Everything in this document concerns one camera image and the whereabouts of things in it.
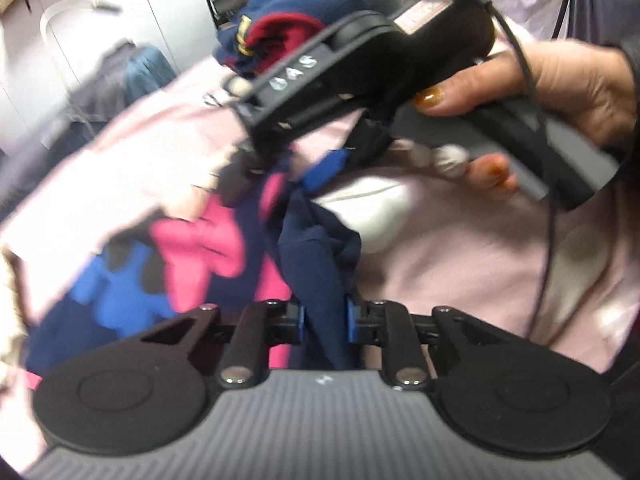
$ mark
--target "metal screw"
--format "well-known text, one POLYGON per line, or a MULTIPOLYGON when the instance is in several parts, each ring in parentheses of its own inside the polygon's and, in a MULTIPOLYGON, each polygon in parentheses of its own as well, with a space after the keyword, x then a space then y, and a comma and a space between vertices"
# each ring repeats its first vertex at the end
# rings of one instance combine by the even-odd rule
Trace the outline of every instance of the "metal screw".
POLYGON ((220 378, 229 384, 243 384, 253 376, 254 373, 245 366, 230 366, 220 373, 220 378))
POLYGON ((427 373, 421 368, 402 368, 402 370, 396 374, 396 380, 406 386, 417 386, 426 381, 427 378, 427 373))

